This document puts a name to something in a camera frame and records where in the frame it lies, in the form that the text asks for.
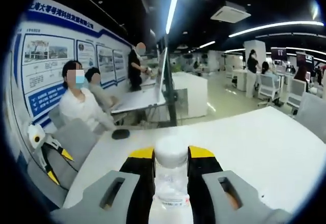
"black shirt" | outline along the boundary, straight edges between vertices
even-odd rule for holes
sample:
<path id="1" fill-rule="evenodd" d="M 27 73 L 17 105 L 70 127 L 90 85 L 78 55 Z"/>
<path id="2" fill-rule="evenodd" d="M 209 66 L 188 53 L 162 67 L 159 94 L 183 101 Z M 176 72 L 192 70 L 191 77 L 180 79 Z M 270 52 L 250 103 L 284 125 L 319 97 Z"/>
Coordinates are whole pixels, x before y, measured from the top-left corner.
<path id="1" fill-rule="evenodd" d="M 250 70 L 253 73 L 257 72 L 257 66 L 258 65 L 258 61 L 255 60 L 254 58 L 250 57 L 247 61 L 247 68 L 248 70 Z"/>
<path id="2" fill-rule="evenodd" d="M 133 67 L 131 63 L 135 63 L 139 66 L 141 65 L 134 50 L 132 50 L 128 56 L 128 78 L 132 87 L 138 87 L 142 83 L 141 71 Z"/>

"air conditioner unit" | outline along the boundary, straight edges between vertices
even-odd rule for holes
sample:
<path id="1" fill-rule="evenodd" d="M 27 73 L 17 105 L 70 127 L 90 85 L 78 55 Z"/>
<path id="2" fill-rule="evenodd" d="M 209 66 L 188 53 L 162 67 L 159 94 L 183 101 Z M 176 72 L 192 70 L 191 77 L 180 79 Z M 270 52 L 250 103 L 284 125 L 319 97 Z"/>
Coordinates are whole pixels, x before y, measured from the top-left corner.
<path id="1" fill-rule="evenodd" d="M 210 19 L 228 23 L 237 23 L 248 18 L 251 14 L 246 12 L 244 7 L 226 2 Z"/>

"floor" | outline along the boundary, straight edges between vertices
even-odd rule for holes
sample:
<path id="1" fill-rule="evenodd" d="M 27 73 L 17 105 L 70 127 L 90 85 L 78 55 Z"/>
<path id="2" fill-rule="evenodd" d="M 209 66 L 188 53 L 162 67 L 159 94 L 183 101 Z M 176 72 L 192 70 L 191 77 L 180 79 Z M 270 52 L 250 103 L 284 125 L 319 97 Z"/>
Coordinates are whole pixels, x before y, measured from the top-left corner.
<path id="1" fill-rule="evenodd" d="M 208 80 L 208 113 L 204 117 L 179 120 L 178 125 L 190 125 L 198 122 L 217 120 L 221 118 L 240 115 L 259 109 L 258 98 L 246 98 L 246 93 L 239 91 L 231 84 L 231 79 L 226 78 L 225 72 L 206 77 Z M 281 101 L 285 101 L 286 93 L 281 94 Z M 276 107 L 280 111 L 289 115 L 291 107 L 284 104 L 282 107 Z"/>

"robotic arm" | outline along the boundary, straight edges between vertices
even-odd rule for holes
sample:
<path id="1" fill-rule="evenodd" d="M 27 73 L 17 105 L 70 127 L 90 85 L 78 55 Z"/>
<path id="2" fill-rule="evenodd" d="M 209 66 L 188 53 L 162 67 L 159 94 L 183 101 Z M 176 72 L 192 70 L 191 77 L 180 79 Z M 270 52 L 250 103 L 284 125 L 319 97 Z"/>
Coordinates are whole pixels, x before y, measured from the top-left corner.
<path id="1" fill-rule="evenodd" d="M 61 147 L 61 144 L 56 139 L 54 139 L 50 134 L 46 134 L 39 124 L 30 124 L 27 133 L 32 147 L 34 148 L 34 153 L 39 157 L 42 168 L 45 170 L 46 174 L 51 178 L 51 180 L 53 180 L 57 185 L 60 185 L 58 178 L 56 177 L 44 153 L 43 145 L 47 144 L 68 160 L 73 161 L 73 158 L 67 152 L 67 150 Z"/>

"white office chair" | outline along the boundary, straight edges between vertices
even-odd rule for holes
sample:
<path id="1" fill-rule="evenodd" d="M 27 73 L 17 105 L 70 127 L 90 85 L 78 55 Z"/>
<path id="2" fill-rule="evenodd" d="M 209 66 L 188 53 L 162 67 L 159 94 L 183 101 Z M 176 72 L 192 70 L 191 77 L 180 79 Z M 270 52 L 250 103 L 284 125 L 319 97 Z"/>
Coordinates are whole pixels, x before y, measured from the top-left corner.
<path id="1" fill-rule="evenodd" d="M 259 89 L 258 95 L 263 95 L 268 98 L 268 101 L 258 103 L 258 106 L 269 106 L 275 99 L 280 97 L 280 78 L 273 81 L 273 78 L 267 75 L 259 76 Z"/>
<path id="2" fill-rule="evenodd" d="M 299 109 L 302 95 L 306 91 L 306 82 L 292 79 L 286 103 L 293 109 Z"/>
<path id="3" fill-rule="evenodd" d="M 225 71 L 227 78 L 233 78 L 233 67 L 231 65 L 225 66 Z"/>
<path id="4" fill-rule="evenodd" d="M 295 120 L 326 143 L 326 101 L 304 93 Z"/>

